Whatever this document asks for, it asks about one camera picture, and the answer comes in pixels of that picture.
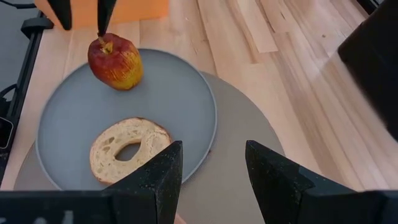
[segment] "plate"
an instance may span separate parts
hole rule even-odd
[[[62,190],[102,190],[90,169],[90,147],[120,120],[143,117],[183,141],[183,182],[210,150],[217,127],[210,86],[193,66],[167,52],[139,49],[144,78],[130,91],[97,80],[88,64],[53,92],[42,113],[35,142],[40,164]]]

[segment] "black cable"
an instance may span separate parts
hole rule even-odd
[[[0,2],[4,3],[6,5],[9,5],[9,6],[15,7],[17,9],[34,9],[34,8],[36,8],[36,5],[33,3],[31,3],[31,4],[13,4],[13,3],[9,3],[5,0],[0,0]]]

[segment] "wooden floor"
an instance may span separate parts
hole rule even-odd
[[[169,17],[117,24],[109,32],[177,54],[234,85],[299,164],[355,190],[398,189],[398,144],[336,53],[365,19],[353,1],[170,0]],[[13,149],[10,158],[18,162],[5,177],[16,177],[46,99],[86,63],[94,39],[95,28],[44,32],[30,81],[36,87],[28,89],[14,144],[20,152]],[[53,76],[46,85],[43,73]]]

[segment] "bagel slice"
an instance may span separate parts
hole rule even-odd
[[[141,143],[129,161],[119,161],[116,155],[130,144]],[[114,184],[137,170],[172,143],[167,131],[144,118],[129,118],[103,131],[90,150],[90,166],[102,183]]]

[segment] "red apple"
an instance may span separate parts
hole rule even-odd
[[[144,74],[134,44],[115,34],[105,34],[90,44],[88,64],[95,77],[115,90],[130,90]]]

